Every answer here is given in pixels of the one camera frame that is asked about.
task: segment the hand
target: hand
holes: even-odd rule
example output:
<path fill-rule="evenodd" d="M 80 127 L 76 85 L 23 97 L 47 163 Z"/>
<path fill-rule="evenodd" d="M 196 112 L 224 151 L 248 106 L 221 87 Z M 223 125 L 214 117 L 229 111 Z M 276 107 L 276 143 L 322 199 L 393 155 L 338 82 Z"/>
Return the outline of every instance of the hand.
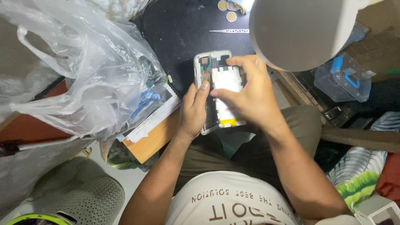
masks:
<path fill-rule="evenodd" d="M 262 59 L 257 55 L 234 56 L 227 59 L 226 63 L 242 66 L 247 74 L 247 84 L 241 92 L 214 89 L 211 96 L 233 103 L 243 117 L 265 132 L 286 123 L 276 103 L 271 79 Z"/>
<path fill-rule="evenodd" d="M 184 140 L 195 139 L 206 122 L 206 99 L 210 84 L 204 81 L 196 93 L 194 84 L 182 99 L 176 135 Z"/>

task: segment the clear plastic box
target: clear plastic box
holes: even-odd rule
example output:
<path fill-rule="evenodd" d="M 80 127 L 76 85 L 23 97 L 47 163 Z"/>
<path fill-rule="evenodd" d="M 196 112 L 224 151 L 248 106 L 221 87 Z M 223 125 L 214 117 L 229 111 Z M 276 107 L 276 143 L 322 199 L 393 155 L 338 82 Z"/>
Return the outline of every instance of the clear plastic box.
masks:
<path fill-rule="evenodd" d="M 314 85 L 327 94 L 334 102 L 368 100 L 371 91 L 371 77 L 375 73 L 365 71 L 346 53 L 317 68 Z"/>

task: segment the olive pants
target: olive pants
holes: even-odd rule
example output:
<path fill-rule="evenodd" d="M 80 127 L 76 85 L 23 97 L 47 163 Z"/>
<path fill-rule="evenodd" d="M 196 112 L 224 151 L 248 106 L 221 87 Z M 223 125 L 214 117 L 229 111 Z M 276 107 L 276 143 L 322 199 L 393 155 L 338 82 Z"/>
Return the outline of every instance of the olive pants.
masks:
<path fill-rule="evenodd" d="M 281 112 L 301 146 L 314 158 L 322 129 L 318 109 L 302 105 L 286 108 Z M 183 160 L 174 195 L 190 179 L 210 171 L 234 171 L 261 179 L 274 186 L 287 199 L 269 143 L 262 133 L 242 144 L 231 159 L 224 153 L 222 143 L 214 133 L 194 139 Z"/>

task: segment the white t-shirt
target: white t-shirt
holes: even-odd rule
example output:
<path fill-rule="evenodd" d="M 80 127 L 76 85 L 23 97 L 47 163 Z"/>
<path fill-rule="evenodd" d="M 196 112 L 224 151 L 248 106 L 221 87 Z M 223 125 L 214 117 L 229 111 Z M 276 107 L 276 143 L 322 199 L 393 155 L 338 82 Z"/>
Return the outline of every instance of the white t-shirt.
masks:
<path fill-rule="evenodd" d="M 299 225 L 287 201 L 270 184 L 242 173 L 216 171 L 191 179 L 172 199 L 166 225 Z M 316 225 L 360 225 L 341 215 Z"/>

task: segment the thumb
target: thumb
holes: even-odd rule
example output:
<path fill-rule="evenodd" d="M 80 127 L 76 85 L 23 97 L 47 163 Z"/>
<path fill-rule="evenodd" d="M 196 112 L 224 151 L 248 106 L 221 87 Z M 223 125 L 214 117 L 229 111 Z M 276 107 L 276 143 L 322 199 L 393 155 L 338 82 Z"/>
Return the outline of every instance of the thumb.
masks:
<path fill-rule="evenodd" d="M 236 102 L 239 98 L 238 92 L 233 92 L 228 89 L 214 89 L 210 93 L 211 96 L 219 98 L 221 100 L 228 100 L 236 105 Z"/>
<path fill-rule="evenodd" d="M 193 105 L 205 108 L 206 99 L 209 92 L 210 92 L 210 83 L 208 81 L 204 81 L 203 84 L 200 86 L 200 88 L 197 90 Z"/>

